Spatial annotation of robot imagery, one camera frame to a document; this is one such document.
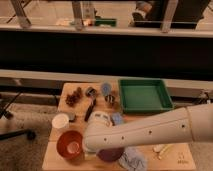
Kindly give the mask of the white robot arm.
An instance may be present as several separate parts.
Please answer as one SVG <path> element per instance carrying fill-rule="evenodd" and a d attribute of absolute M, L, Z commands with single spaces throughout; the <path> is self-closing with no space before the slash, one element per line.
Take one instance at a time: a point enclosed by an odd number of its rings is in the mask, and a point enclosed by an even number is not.
<path fill-rule="evenodd" d="M 91 113 L 82 147 L 93 153 L 103 149 L 186 142 L 213 142 L 213 104 L 182 107 L 154 116 L 110 125 L 104 111 Z"/>

